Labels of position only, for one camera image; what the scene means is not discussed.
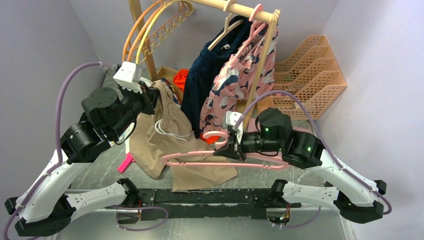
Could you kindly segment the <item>beige drawstring shorts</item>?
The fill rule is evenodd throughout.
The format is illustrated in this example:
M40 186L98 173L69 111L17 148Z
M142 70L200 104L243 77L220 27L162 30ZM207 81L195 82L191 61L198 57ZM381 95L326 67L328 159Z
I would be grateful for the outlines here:
M138 115L135 130L129 137L129 151L142 170L157 180L166 166L163 156L211 151L213 147L194 136L191 122L174 100L167 82L157 80L151 86L160 93L155 114ZM173 191L216 187L238 175L232 166L172 166L170 170Z

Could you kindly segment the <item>pink notched hanger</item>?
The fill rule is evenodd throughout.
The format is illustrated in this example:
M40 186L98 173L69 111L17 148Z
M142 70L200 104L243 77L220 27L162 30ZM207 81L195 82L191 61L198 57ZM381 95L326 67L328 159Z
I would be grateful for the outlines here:
M259 153L247 153L248 159L259 161L253 163L249 161L231 160L223 156L214 156L214 148L211 148L205 141L198 140L193 134L186 136L174 136L172 138L176 144L166 146L166 154L160 157L163 164L171 167L228 167L228 168L252 168L266 170L284 170L289 164L282 160L282 154L276 156L265 156Z

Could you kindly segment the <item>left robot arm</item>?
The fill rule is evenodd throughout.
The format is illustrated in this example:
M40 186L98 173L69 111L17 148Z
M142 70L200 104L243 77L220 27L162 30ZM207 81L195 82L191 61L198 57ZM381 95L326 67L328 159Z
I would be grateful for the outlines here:
M30 239L48 237L96 210L137 205L139 191L128 178L79 194L66 194L66 190L99 155L119 144L138 115L153 115L159 97L157 88L141 84L138 90L101 87L85 98L83 115L60 138L60 149L44 172L23 195L5 201L17 234Z

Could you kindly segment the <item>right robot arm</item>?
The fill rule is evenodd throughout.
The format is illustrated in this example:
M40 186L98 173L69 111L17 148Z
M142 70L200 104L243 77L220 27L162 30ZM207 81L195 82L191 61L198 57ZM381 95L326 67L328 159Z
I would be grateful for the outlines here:
M293 129L291 118L278 109L269 107L262 111L255 124L257 130L243 133L240 141L236 132L229 129L227 143L213 154L245 161L248 153L262 156L267 152L272 156L281 153L283 162L313 172L330 183L330 186L316 187L276 179L265 204L267 207L315 205L335 210L358 224L384 216L384 205L377 200L387 189L383 180L369 180L347 166L338 166L318 137Z

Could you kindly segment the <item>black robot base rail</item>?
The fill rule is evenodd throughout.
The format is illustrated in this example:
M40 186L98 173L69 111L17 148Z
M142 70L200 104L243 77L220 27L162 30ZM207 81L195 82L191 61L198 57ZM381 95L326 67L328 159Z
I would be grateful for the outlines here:
M170 188L136 188L128 178L117 181L128 194L122 207L134 210L141 207L143 221L194 218L250 217L265 220L268 209L294 207L279 191L282 181L276 180L272 188L218 188L189 191L172 191Z

